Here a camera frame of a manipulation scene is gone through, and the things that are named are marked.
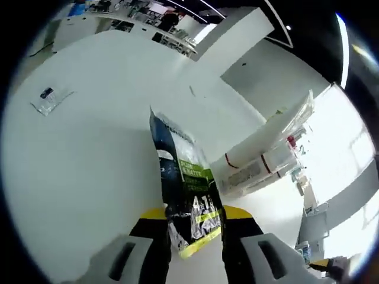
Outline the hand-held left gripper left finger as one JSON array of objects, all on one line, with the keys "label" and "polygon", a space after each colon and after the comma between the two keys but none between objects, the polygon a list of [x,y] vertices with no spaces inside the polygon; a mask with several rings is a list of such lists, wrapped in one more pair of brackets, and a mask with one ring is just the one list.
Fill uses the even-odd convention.
[{"label": "hand-held left gripper left finger", "polygon": [[88,270],[72,283],[165,283],[171,241],[163,208],[144,212],[128,235],[95,253]]}]

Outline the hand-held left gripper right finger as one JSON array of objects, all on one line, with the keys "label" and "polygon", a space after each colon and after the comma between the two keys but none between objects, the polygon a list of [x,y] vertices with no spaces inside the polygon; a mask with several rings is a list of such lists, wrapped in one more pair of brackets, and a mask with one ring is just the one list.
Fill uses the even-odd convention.
[{"label": "hand-held left gripper right finger", "polygon": [[244,209],[223,207],[222,259],[229,283],[321,283],[303,257],[273,233],[263,233]]}]

